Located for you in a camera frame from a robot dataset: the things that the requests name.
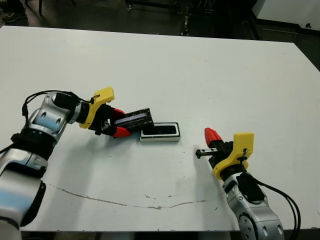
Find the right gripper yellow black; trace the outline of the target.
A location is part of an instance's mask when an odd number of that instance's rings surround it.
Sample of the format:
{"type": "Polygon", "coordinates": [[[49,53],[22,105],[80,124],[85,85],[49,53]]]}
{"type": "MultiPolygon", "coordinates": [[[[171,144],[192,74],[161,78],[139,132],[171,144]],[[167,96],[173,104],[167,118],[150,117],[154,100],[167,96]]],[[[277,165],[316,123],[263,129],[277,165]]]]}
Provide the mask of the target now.
{"type": "Polygon", "coordinates": [[[207,148],[197,149],[195,156],[198,159],[209,157],[213,175],[218,180],[225,181],[231,175],[247,170],[248,158],[254,151],[252,132],[235,133],[232,141],[224,141],[214,129],[206,127],[204,137],[207,148]]]}

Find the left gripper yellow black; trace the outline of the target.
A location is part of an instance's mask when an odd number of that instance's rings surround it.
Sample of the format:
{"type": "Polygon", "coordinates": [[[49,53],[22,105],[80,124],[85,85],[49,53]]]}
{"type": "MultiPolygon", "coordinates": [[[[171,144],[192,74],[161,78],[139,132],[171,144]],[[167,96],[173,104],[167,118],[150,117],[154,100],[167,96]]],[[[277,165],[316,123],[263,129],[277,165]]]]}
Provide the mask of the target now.
{"type": "Polygon", "coordinates": [[[131,132],[115,121],[125,117],[124,111],[110,106],[108,103],[115,99],[111,86],[98,90],[88,101],[81,101],[78,124],[82,129],[92,130],[96,135],[108,135],[114,138],[125,138],[131,132]]]}

